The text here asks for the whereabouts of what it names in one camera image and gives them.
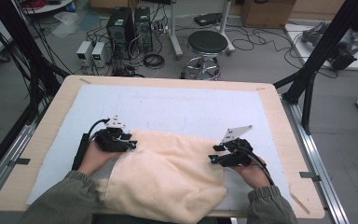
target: aluminum frame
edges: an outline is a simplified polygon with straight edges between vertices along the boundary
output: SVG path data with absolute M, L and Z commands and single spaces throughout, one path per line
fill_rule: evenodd
M 46 105 L 39 104 L 38 111 L 41 113 Z M 16 139 L 11 144 L 5 157 L 0 161 L 0 190 L 4 186 L 7 178 L 9 177 L 13 167 L 16 165 L 17 159 L 20 157 L 23 150 L 28 145 L 34 131 L 38 125 L 39 119 L 34 119 L 30 124 L 26 124 L 17 135 Z
M 303 147 L 306 150 L 305 152 L 307 154 L 308 160 L 311 164 L 311 169 L 315 175 L 320 177 L 320 181 L 318 181 L 317 184 L 319 185 L 324 195 L 324 199 L 328 205 L 332 219 L 334 219 L 334 222 L 337 224 L 349 224 L 350 222 L 348 221 L 347 215 L 345 214 L 344 208 L 342 207 L 342 204 L 337 196 L 333 183 L 331 182 L 330 177 L 324 167 L 324 162 L 322 161 L 315 142 L 313 141 L 311 135 L 307 135 L 306 130 L 301 124 L 301 109 L 298 105 L 289 104 L 289 107 L 300 134 Z

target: person's arm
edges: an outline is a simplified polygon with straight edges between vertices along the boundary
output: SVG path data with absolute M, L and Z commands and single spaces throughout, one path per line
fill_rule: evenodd
M 95 184 L 90 176 L 120 154 L 101 151 L 91 141 L 79 169 L 69 172 L 64 180 L 36 199 L 21 217 L 20 224 L 90 224 L 96 199 Z
M 269 180 L 258 165 L 252 162 L 248 166 L 231 168 L 254 189 L 248 194 L 251 204 L 248 208 L 247 224 L 298 223 L 290 203 L 283 198 L 278 187 L 270 185 Z

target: cloth towel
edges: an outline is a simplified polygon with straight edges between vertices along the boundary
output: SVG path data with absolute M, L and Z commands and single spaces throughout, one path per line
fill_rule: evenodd
M 136 149 L 123 154 L 107 184 L 104 205 L 120 214 L 197 223 L 226 195 L 223 168 L 211 164 L 216 141 L 174 133 L 131 131 Z

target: computer tower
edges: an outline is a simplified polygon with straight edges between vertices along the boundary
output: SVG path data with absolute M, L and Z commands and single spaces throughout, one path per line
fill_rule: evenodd
M 131 59 L 131 53 L 136 43 L 131 9 L 129 7 L 115 7 L 106 24 L 111 46 L 113 46 L 115 59 Z
M 137 7 L 134 12 L 134 24 L 138 39 L 138 48 L 143 52 L 153 50 L 150 7 Z

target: stool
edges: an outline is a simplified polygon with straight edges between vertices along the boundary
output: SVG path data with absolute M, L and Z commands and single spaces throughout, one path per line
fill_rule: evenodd
M 187 46 L 199 57 L 186 64 L 186 73 L 194 79 L 217 80 L 221 73 L 216 56 L 222 54 L 227 45 L 226 38 L 214 31 L 197 31 L 191 34 Z

